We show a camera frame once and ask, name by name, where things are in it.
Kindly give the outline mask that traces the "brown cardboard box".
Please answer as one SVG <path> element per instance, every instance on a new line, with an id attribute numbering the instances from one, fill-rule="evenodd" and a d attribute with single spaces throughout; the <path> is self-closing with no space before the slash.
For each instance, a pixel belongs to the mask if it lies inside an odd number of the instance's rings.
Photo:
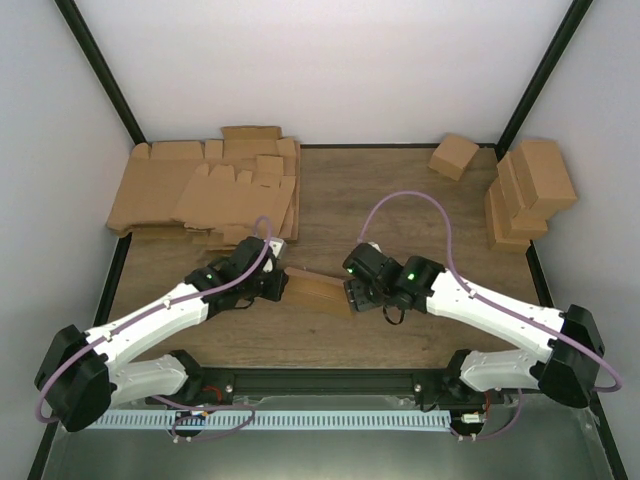
<path id="1" fill-rule="evenodd" d="M 287 267 L 285 273 L 284 302 L 344 319 L 354 317 L 342 279 L 293 267 Z"/>

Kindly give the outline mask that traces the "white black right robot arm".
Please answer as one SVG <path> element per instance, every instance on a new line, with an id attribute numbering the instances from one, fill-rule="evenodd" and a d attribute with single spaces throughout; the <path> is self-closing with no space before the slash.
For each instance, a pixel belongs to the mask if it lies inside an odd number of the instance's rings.
<path id="1" fill-rule="evenodd" d="M 515 300 L 466 279 L 421 256 L 406 263 L 361 243 L 346 257 L 344 284 L 353 311 L 395 308 L 462 322 L 511 344 L 502 352 L 461 350 L 444 378 L 447 396 L 465 403 L 478 392 L 538 390 L 568 407 L 589 405 L 605 349 L 591 312 Z"/>

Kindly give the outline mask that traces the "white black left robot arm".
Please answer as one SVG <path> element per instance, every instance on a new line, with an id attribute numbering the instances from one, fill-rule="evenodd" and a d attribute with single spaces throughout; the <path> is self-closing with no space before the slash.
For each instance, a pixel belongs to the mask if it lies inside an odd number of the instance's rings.
<path id="1" fill-rule="evenodd" d="M 85 429 L 109 408 L 153 396 L 196 402 L 203 370 L 183 350 L 151 361 L 153 346 L 257 298 L 280 301 L 288 276 L 278 262 L 284 240 L 249 236 L 227 257 L 192 271 L 171 291 L 133 313 L 86 331 L 69 325 L 53 337 L 34 384 L 36 417 L 69 432 Z"/>

